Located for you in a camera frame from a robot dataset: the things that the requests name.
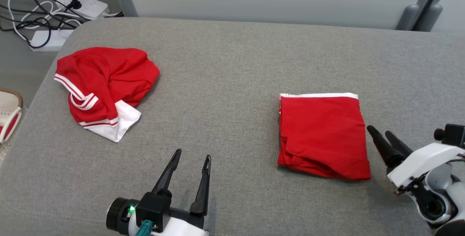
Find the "gray floor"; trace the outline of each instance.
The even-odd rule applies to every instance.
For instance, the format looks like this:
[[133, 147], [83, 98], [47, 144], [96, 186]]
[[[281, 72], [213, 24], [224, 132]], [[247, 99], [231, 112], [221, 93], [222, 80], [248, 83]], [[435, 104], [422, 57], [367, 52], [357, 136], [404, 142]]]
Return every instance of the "gray floor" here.
[[[112, 13], [121, 11], [117, 0], [99, 1], [107, 3]], [[0, 3], [6, 6], [7, 0], [0, 0]], [[11, 0], [11, 6], [14, 9], [32, 10], [36, 4], [33, 0]], [[24, 15], [14, 14], [17, 20]], [[9, 17], [5, 9], [0, 9], [0, 15]], [[12, 27], [9, 21], [0, 19], [0, 23], [4, 29]], [[21, 32], [28, 39], [32, 39], [34, 34], [33, 30]], [[33, 52], [27, 43], [13, 32], [0, 32], [0, 87], [16, 90], [29, 106], [56, 54], [56, 52]]]

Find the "red fabric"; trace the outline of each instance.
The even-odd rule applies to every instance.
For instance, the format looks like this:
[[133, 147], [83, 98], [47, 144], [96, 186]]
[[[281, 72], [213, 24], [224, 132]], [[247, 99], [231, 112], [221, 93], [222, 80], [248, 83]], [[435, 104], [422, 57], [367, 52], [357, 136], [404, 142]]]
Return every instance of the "red fabric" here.
[[278, 164], [327, 178], [371, 178], [358, 99], [281, 97]]
[[[7, 131], [5, 132], [5, 136], [4, 136], [4, 139], [6, 139], [8, 137], [8, 135], [13, 131], [13, 126], [15, 125], [16, 121], [18, 120], [18, 117], [20, 115], [17, 114], [13, 117], [13, 120], [11, 121], [10, 125], [8, 125], [7, 127]], [[0, 126], [0, 133], [2, 132], [4, 126]]]
[[[132, 107], [138, 105], [159, 73], [142, 50], [93, 47], [59, 59], [55, 80], [70, 90], [68, 103], [73, 118], [77, 122], [95, 122], [117, 118], [114, 104], [119, 100]], [[93, 97], [98, 101], [83, 110], [92, 104]]]

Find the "power strip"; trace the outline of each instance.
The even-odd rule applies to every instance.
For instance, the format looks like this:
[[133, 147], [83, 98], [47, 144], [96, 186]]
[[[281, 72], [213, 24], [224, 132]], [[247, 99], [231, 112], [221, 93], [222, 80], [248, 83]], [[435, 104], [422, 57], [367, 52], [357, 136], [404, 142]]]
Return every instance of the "power strip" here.
[[[52, 34], [50, 36], [50, 40], [48, 41], [45, 46], [41, 48], [31, 48], [32, 51], [34, 52], [58, 52], [61, 49], [61, 46], [65, 43], [66, 39], [68, 39], [68, 36], [73, 32], [74, 30], [54, 30], [52, 31]], [[45, 41], [47, 41], [48, 38], [48, 30], [40, 30], [40, 31], [35, 31], [34, 37], [31, 40], [31, 45], [32, 46], [40, 46]]]
[[[73, 0], [58, 0], [62, 4], [56, 3], [58, 8], [65, 9], [68, 4], [70, 4]], [[79, 0], [81, 3], [81, 8], [74, 9], [73, 11], [80, 14], [85, 18], [90, 18], [92, 20], [104, 18], [106, 14], [110, 13], [110, 8], [108, 4], [101, 2], [99, 0]]]

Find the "gray couch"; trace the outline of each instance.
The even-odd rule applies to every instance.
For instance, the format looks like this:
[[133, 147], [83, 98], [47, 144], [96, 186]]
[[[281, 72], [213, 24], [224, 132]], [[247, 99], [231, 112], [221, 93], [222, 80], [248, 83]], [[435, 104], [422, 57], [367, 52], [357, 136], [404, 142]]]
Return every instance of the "gray couch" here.
[[[113, 18], [80, 26], [58, 58], [135, 47], [161, 70], [119, 143], [80, 127], [56, 61], [0, 170], [0, 235], [116, 236], [118, 196], [140, 199], [177, 148], [172, 207], [194, 200], [211, 155], [213, 236], [429, 234], [414, 204], [392, 193], [367, 137], [372, 179], [324, 179], [277, 166], [279, 93], [353, 92], [366, 124], [412, 148], [465, 123], [465, 37], [344, 27]], [[458, 175], [464, 169], [457, 164]]]

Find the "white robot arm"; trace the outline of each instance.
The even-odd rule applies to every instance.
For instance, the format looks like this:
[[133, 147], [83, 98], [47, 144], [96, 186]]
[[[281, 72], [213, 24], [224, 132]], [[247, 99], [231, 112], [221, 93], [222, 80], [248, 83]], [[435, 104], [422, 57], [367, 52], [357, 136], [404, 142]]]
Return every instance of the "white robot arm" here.
[[420, 216], [434, 236], [465, 235], [465, 184], [452, 174], [452, 162], [465, 162], [465, 126], [446, 125], [435, 131], [436, 140], [410, 150], [392, 132], [387, 142], [373, 126], [367, 127], [387, 166], [387, 177], [417, 204]]
[[176, 150], [151, 192], [140, 201], [116, 198], [106, 215], [106, 227], [128, 236], [208, 236], [204, 216], [208, 211], [211, 157], [206, 156], [197, 196], [189, 211], [171, 208], [168, 186], [178, 167], [181, 149]]

